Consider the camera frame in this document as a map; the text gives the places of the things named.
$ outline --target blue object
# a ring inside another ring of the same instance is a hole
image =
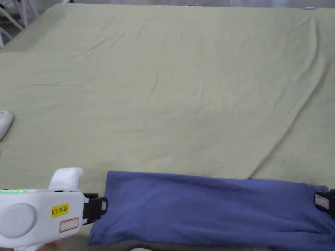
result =
[[[89,245],[120,241],[273,251],[334,251],[335,220],[314,205],[325,186],[110,171],[108,212]]]

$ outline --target yellow label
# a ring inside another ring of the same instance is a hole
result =
[[[53,206],[51,209],[51,218],[60,217],[62,215],[67,215],[69,213],[69,204],[62,204],[58,206]]]

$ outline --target round gray button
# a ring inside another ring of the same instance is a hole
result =
[[[0,235],[19,238],[27,234],[35,225],[35,209],[26,203],[15,203],[0,212]]]

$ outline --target green led light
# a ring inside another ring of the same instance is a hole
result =
[[[2,193],[24,193],[27,190],[2,190]]]

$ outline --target white sticker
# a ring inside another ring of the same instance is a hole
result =
[[[107,206],[107,203],[105,201],[103,201],[102,205],[101,205],[101,210],[106,211],[106,206]]]
[[[329,200],[317,194],[315,195],[315,204],[318,204],[319,206],[329,209]]]
[[[76,229],[77,227],[79,227],[79,218],[62,221],[59,224],[59,232],[62,233],[62,232],[70,231],[72,229]]]

